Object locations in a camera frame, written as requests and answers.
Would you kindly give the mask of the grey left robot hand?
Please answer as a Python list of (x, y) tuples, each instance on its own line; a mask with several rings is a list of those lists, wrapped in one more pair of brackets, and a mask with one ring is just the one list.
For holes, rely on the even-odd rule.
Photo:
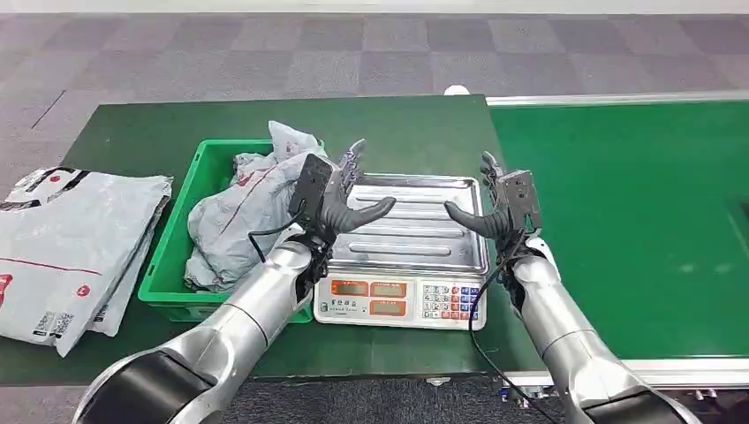
[(332, 242), (341, 233), (349, 233), (359, 227), (385, 217), (395, 206), (394, 197), (384, 197), (375, 204), (353, 209), (348, 206), (348, 196), (359, 176), (359, 159), (364, 153), (367, 141), (360, 139), (352, 143), (333, 167), (333, 172), (323, 192), (319, 223), (326, 234), (332, 235)]

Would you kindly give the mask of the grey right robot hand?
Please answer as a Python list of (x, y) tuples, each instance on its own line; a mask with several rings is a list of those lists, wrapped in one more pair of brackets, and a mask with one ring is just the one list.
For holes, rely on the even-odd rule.
[(483, 238), (494, 241), (507, 239), (511, 234), (511, 220), (507, 207), (501, 205), (498, 194), (498, 179), (503, 175), (503, 170), (496, 158), (488, 151), (481, 154), (480, 173), (494, 206), (490, 215), (469, 214), (452, 201), (445, 201), (443, 206), (451, 220)]

